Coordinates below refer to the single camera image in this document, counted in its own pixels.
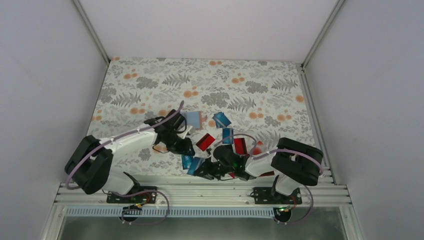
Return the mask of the tan leather card holder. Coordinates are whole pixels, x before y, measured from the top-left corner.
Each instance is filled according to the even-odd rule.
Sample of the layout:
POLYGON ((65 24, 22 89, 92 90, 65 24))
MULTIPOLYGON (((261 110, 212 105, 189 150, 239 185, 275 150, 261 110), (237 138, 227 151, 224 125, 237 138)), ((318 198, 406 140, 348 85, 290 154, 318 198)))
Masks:
POLYGON ((208 117, 201 111, 185 111, 181 114, 186 119, 187 125, 193 126, 196 130, 202 130, 204 122, 208 120, 208 117))

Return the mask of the blue striped card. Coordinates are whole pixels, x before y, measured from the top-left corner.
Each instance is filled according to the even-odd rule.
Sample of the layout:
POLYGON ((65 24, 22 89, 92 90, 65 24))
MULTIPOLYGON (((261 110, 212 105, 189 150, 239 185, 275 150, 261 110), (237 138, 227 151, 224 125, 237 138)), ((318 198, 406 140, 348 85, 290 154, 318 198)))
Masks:
POLYGON ((204 161, 204 158, 194 157, 191 161, 190 167, 188 168, 187 174, 194 176, 196 170, 203 164, 204 161))

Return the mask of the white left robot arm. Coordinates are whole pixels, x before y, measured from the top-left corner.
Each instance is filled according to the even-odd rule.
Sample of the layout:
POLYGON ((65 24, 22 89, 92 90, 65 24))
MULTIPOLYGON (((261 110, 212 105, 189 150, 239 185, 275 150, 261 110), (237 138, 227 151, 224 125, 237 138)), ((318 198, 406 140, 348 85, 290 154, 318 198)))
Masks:
POLYGON ((139 183, 129 173, 113 170, 113 161, 159 144, 172 154, 193 156, 195 150, 188 137, 193 129, 186 118, 173 109, 167 116, 147 119, 120 135, 104 138, 87 135, 64 167, 67 187, 74 181, 87 195, 104 190, 128 203, 134 202, 141 191, 139 183))

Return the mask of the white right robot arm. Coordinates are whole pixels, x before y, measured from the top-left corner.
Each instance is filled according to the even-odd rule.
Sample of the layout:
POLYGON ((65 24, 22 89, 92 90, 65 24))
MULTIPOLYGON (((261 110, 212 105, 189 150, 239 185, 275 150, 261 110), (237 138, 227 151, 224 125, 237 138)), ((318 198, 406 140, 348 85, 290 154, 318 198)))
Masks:
POLYGON ((257 155, 237 153, 230 145, 219 145, 212 150, 210 157, 193 160, 187 173, 218 181, 225 176, 249 181, 274 173, 270 195, 274 202, 282 204, 299 186, 318 184, 324 173, 323 158, 320 149, 282 137, 275 149, 257 155))

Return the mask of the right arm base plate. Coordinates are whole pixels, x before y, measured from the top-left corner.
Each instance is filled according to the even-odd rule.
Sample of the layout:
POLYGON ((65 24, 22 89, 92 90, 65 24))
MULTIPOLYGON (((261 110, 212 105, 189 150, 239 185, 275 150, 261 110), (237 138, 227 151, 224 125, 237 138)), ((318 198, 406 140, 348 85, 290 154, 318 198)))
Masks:
POLYGON ((274 192, 271 187, 254 187, 250 193, 256 205, 298 205, 302 204, 302 195, 296 188, 290 195, 274 192))

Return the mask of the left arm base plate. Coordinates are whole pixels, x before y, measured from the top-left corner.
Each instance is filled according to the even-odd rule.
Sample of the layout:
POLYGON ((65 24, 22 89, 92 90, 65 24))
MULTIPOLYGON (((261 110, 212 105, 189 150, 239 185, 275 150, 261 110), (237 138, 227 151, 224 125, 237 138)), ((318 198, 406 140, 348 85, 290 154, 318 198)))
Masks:
POLYGON ((108 204, 155 204, 156 197, 156 192, 147 192, 131 197, 121 197, 109 192, 107 194, 106 202, 108 204))

